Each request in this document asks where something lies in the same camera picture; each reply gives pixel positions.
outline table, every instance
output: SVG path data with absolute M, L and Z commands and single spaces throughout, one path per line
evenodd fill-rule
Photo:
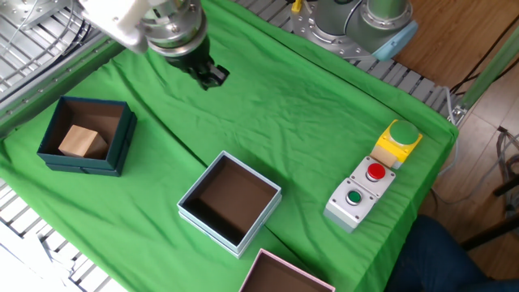
M 205 92 L 153 52 L 124 51 L 70 96 L 128 102 L 139 123 L 121 178 L 48 170 L 36 150 L 54 105 L 0 146 L 0 177 L 128 290 L 238 290 L 262 247 L 334 285 L 378 291 L 457 129 L 405 92 L 227 0 L 204 3 L 212 56 L 230 71 Z M 333 190 L 394 118 L 423 133 L 353 234 L 323 216 Z M 283 200 L 236 260 L 176 203 L 222 150 L 281 186 Z

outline dark blue jeans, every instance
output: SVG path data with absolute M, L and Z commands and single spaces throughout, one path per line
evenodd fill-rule
M 508 292 L 519 280 L 491 281 L 440 223 L 418 216 L 385 291 Z

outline pink box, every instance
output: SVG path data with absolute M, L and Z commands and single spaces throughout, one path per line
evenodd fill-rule
M 334 292 L 335 287 L 262 248 L 239 292 L 282 291 Z

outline red button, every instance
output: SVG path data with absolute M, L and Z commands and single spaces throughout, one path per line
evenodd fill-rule
M 379 163 L 373 163 L 367 168 L 367 175 L 374 180 L 379 180 L 386 175 L 386 169 Z

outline dark green box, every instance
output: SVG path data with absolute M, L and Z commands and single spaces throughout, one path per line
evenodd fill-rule
M 38 156 L 52 170 L 120 176 L 137 117 L 124 101 L 61 97 L 38 148 Z M 66 157 L 60 143 L 72 125 L 97 131 L 109 145 L 104 159 Z

